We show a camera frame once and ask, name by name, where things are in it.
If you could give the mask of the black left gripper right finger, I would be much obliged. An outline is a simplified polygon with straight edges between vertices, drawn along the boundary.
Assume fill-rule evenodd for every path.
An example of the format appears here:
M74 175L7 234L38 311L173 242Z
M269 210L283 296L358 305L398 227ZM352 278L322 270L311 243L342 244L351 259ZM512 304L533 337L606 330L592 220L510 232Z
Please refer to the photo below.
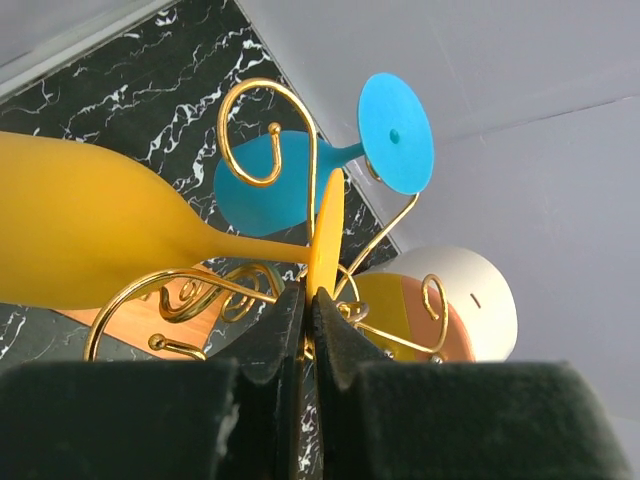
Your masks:
M312 303L327 479L630 479L602 404L567 363L401 363Z

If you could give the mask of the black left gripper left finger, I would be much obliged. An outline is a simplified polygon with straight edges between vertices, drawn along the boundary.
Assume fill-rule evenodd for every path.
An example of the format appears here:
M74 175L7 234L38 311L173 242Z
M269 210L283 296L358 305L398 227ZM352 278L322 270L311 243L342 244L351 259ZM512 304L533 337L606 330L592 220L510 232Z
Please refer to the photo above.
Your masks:
M5 479L292 479L304 289L207 360L29 363L1 378Z

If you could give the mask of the blue wine glass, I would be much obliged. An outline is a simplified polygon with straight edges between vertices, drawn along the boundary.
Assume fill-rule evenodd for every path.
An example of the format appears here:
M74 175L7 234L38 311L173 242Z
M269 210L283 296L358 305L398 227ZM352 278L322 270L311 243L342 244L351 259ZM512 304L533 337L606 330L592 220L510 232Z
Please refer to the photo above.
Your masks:
M360 157L391 190L421 193L431 179L435 153L427 114L412 88L391 73L371 76L360 93L357 119L358 143L339 148L318 141L316 201L322 200L331 172ZM271 186L250 186L224 161L218 163L213 183L217 207L236 231L263 237L307 219L308 134L283 131L281 149L282 170Z

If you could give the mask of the yellow wine glass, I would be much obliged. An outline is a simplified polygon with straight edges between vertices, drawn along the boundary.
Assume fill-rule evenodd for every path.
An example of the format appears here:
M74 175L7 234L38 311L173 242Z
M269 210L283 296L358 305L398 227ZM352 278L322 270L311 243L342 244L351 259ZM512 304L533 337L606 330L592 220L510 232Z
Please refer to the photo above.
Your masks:
M128 284L207 259L304 263L313 287L337 273L344 176L325 189L309 246L208 225L163 178L112 150L1 135L1 299L56 310L104 306Z

